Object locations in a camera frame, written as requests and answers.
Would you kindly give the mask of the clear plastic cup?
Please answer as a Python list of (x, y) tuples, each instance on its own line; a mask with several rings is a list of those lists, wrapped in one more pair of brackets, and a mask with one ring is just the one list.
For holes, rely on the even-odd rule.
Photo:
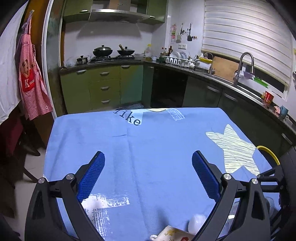
[[(236, 213), (237, 213), (237, 209), (238, 209), (238, 206), (239, 206), (239, 202), (240, 202), (240, 198), (235, 198), (234, 199), (234, 202), (232, 204), (232, 207), (231, 207), (231, 210), (229, 212), (229, 215), (228, 215), (228, 218), (222, 228), (222, 231), (219, 235), (219, 237), (222, 237), (222, 236), (225, 236), (229, 233), (230, 231), (230, 228), (231, 228), (231, 225), (234, 221), (234, 218), (236, 217)], [(266, 197), (265, 198), (265, 202), (266, 202), (266, 205), (267, 205), (267, 209), (268, 209), (268, 214), (269, 214), (269, 217), (271, 217), (274, 213), (274, 210), (275, 210), (275, 205), (274, 205), (274, 200), (271, 198), (271, 197)]]

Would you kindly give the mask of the yellow rimmed trash bin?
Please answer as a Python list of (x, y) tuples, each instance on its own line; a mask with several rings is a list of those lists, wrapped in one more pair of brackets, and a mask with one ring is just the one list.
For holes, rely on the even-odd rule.
[(272, 157), (272, 159), (275, 161), (275, 163), (279, 166), (280, 165), (280, 161), (279, 159), (277, 158), (277, 156), (267, 147), (265, 146), (257, 146), (256, 147), (259, 151), (264, 151), (265, 153), (269, 154), (269, 156)]

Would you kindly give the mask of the blue tablecloth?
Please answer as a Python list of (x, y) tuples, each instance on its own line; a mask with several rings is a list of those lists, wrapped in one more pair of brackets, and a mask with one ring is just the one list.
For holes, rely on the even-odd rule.
[(105, 240), (148, 240), (213, 209), (192, 166), (197, 150), (236, 180), (271, 168), (220, 108), (124, 109), (57, 118), (44, 177), (60, 180), (102, 152), (105, 166), (82, 206)]

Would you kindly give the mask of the red checkered apron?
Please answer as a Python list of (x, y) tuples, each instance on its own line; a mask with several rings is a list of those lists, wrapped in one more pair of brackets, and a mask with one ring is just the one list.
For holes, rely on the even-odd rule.
[(15, 54), (21, 101), (25, 117), (29, 120), (50, 113), (53, 110), (36, 60), (35, 46), (31, 41), (33, 12), (30, 11), (22, 26)]

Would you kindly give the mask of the teal mug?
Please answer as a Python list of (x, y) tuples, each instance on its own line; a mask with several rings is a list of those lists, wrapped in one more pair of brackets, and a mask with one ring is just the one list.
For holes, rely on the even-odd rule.
[(288, 109), (285, 106), (282, 105), (280, 107), (280, 115), (279, 115), (279, 117), (284, 119), (284, 118), (286, 118), (287, 114), (288, 114)]

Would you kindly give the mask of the green lower cabinets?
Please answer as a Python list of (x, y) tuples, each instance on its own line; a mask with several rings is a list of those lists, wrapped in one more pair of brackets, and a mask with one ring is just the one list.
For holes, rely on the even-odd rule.
[(60, 71), (67, 113), (114, 109), (221, 108), (257, 146), (277, 156), (295, 146), (295, 124), (280, 120), (259, 96), (208, 74), (149, 62), (95, 63)]

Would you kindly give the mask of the green cabinets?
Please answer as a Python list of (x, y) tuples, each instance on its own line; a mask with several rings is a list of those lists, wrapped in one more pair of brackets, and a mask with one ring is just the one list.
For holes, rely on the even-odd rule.
[(167, 1), (66, 1), (63, 20), (67, 23), (89, 21), (92, 10), (117, 9), (149, 15), (140, 23), (162, 24), (167, 16)]
[(60, 71), (67, 113), (114, 109), (221, 108), (257, 146), (277, 156), (295, 146), (295, 124), (280, 120), (259, 96), (208, 74), (149, 62), (95, 63)]

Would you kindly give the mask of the wooden cutting board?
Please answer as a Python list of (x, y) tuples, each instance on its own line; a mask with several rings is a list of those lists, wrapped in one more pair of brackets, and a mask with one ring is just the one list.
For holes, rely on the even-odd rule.
[(221, 57), (215, 56), (212, 63), (213, 75), (223, 78), (231, 83), (234, 82), (235, 71), (239, 64)]

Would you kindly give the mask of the white hanging cloth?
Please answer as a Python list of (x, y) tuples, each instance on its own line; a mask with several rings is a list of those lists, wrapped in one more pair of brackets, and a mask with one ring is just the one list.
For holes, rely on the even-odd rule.
[(28, 2), (25, 1), (12, 17), (1, 35), (1, 123), (8, 119), (9, 114), (21, 100), (15, 53), (16, 39), (27, 4)]

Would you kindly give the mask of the small steel pot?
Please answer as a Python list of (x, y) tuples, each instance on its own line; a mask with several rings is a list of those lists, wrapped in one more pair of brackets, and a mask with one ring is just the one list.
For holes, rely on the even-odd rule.
[(81, 55), (76, 59), (77, 65), (84, 65), (88, 63), (88, 56)]

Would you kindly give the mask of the black wok with lid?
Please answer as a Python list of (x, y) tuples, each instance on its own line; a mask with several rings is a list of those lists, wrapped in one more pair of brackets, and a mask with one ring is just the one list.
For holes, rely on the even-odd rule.
[(107, 57), (112, 54), (113, 50), (110, 47), (102, 45), (101, 47), (95, 48), (93, 50), (93, 55), (95, 57)]

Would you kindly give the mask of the black frying pan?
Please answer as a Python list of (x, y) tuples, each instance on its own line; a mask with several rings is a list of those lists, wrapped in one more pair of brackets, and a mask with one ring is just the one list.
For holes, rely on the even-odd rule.
[(117, 52), (121, 56), (132, 56), (134, 53), (134, 50), (128, 49), (127, 46), (123, 47), (121, 44), (119, 44), (119, 48), (120, 49)]

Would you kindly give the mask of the white window blind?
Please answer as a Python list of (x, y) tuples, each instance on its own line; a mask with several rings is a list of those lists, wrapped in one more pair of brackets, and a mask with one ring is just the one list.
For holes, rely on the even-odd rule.
[(292, 34), (266, 1), (205, 1), (204, 51), (239, 59), (253, 55), (254, 66), (289, 86)]

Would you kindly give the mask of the steel range hood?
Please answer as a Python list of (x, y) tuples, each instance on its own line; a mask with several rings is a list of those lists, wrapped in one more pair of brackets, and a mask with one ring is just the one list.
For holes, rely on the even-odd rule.
[(132, 11), (124, 11), (117, 9), (95, 9), (92, 10), (89, 21), (90, 22), (127, 22), (139, 23), (149, 19), (149, 15), (140, 14)]

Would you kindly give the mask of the green upper cabinets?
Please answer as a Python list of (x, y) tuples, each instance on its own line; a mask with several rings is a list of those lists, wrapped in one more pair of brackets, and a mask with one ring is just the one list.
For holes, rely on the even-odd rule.
[(162, 24), (167, 16), (167, 1), (66, 1), (63, 20), (67, 23), (89, 21), (92, 10), (117, 9), (149, 15), (140, 23)]

